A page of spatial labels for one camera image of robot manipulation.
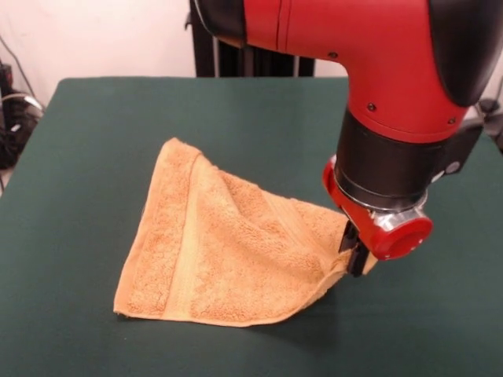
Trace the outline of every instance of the black stand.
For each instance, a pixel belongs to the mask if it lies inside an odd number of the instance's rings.
[[[246,47],[237,49],[213,38],[190,0],[187,25],[192,26],[197,77],[312,77],[314,59]]]

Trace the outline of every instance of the orange towel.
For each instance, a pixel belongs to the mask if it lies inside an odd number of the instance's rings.
[[[114,312],[234,327],[285,320],[345,274],[350,252],[338,250],[346,220],[265,192],[171,139],[156,162]]]

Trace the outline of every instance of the green table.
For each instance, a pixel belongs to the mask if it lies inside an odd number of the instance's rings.
[[[343,79],[72,79],[0,199],[2,376],[497,376],[503,159],[483,137],[431,190],[435,233],[259,328],[112,312],[161,145],[178,137],[264,189],[332,206]]]

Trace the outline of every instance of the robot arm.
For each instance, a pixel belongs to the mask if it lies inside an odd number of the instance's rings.
[[[347,69],[347,112],[324,184],[350,219],[341,248],[355,250],[355,265],[369,251],[380,260],[400,258],[428,237],[428,186],[445,172],[446,154],[503,47],[501,0],[196,0],[196,6],[206,28],[231,45],[333,60]],[[478,137],[463,135],[464,142]]]

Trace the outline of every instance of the cable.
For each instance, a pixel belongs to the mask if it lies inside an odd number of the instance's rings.
[[[33,88],[31,87],[30,81],[28,80],[28,77],[26,77],[23,67],[21,66],[21,62],[19,62],[19,59],[17,58],[16,54],[9,48],[7,45],[6,41],[3,39],[3,37],[0,35],[0,42],[3,44],[3,46],[6,48],[7,52],[13,57],[13,59],[16,61],[17,67],[19,68],[19,71],[21,72],[21,75],[23,76],[24,81],[26,82],[26,85],[28,86],[28,89],[30,90],[30,94],[35,97],[35,92]]]
[[[5,97],[2,97],[2,102],[7,101],[7,100],[11,100],[13,98],[22,98],[25,102],[28,102],[29,104],[35,106],[36,108],[38,108],[42,112],[44,112],[46,110],[45,106],[43,104],[41,104],[40,101],[38,101],[36,98],[34,98],[31,95],[26,94],[26,93],[8,94]]]
[[[479,118],[484,119],[484,114],[482,113],[482,110],[480,110],[479,103],[474,104],[472,107],[475,109],[475,111],[476,111],[477,115],[479,116]]]

